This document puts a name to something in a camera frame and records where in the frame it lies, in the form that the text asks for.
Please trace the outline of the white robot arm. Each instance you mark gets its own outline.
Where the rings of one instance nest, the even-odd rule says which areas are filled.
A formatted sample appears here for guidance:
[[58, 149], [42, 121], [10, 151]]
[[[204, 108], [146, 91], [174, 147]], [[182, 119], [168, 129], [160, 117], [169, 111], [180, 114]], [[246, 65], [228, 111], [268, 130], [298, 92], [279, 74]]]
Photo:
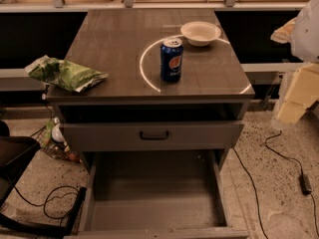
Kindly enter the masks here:
[[304, 65], [283, 76], [271, 126], [294, 126], [319, 101], [319, 0], [310, 0], [292, 20], [273, 32], [270, 39], [289, 43], [291, 54]]

